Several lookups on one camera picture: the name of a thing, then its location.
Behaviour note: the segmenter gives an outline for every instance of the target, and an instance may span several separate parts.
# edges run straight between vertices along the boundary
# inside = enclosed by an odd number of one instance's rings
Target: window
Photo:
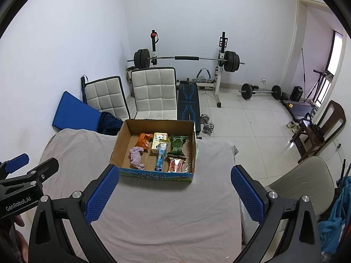
[[[343,35],[338,33],[337,31],[334,31],[333,42],[331,45],[327,66],[325,67],[325,70],[329,71],[331,75],[324,78],[324,80],[322,81],[322,86],[317,94],[316,99],[314,100],[318,107],[320,107],[323,103],[330,88],[331,81],[333,80],[333,77],[336,73],[336,69],[338,68],[342,46]]]

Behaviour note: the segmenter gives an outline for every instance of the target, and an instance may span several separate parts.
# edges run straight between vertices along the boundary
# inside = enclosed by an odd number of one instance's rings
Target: bed
[[[59,171],[44,182],[44,194],[69,197],[82,191],[106,168],[116,136],[64,129],[43,152],[55,157]],[[233,262],[241,252],[239,196],[230,180],[236,148],[226,142],[198,140],[192,183],[121,176],[99,220],[92,226],[108,251],[121,262]],[[30,211],[32,220],[34,211]],[[64,220],[76,254],[85,259]]]

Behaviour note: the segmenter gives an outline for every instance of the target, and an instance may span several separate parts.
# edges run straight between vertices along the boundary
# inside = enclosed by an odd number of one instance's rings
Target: blue tube
[[[160,140],[159,151],[158,151],[158,158],[156,162],[155,171],[162,172],[163,161],[165,159],[166,150],[167,150],[168,142],[164,142]]]

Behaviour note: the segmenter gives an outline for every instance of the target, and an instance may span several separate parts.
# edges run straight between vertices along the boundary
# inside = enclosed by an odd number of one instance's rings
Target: white chair
[[[177,119],[175,72],[173,67],[132,71],[136,119]]]
[[[109,112],[125,121],[130,118],[121,78],[112,76],[86,83],[87,104],[100,112]]]
[[[317,156],[312,156],[298,164],[293,170],[282,176],[272,184],[265,187],[266,190],[275,191],[282,198],[299,199],[308,196],[311,200],[315,215],[325,212],[334,199],[334,183],[327,164]],[[258,227],[245,206],[241,203],[243,240],[248,242]],[[280,231],[285,228],[285,223],[280,224]]]

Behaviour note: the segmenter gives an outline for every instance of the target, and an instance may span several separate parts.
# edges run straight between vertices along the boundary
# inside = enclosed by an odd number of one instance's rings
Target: pink cloth
[[[141,163],[141,154],[144,152],[144,149],[139,146],[135,146],[129,150],[131,165],[139,170],[144,170],[145,165]]]

